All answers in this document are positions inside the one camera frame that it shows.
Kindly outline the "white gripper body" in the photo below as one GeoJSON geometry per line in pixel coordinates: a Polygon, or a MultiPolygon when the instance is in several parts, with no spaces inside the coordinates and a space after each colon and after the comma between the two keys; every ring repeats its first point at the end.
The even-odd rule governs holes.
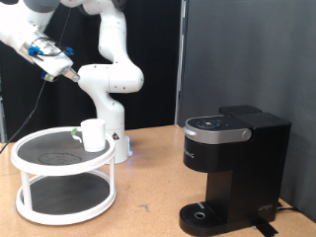
{"type": "Polygon", "coordinates": [[[65,67],[71,67],[72,60],[62,51],[44,54],[38,47],[32,47],[34,62],[42,68],[50,77],[63,75],[65,67]]]}

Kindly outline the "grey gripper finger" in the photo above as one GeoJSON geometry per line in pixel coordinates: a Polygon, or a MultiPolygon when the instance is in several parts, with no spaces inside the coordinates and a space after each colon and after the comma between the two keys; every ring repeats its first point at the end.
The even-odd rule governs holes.
{"type": "Polygon", "coordinates": [[[80,80],[80,76],[78,74],[70,72],[70,71],[65,73],[64,76],[73,82],[78,82],[80,80]]]}
{"type": "Polygon", "coordinates": [[[65,67],[63,70],[63,75],[67,78],[77,78],[78,74],[71,67],[65,67]]]}

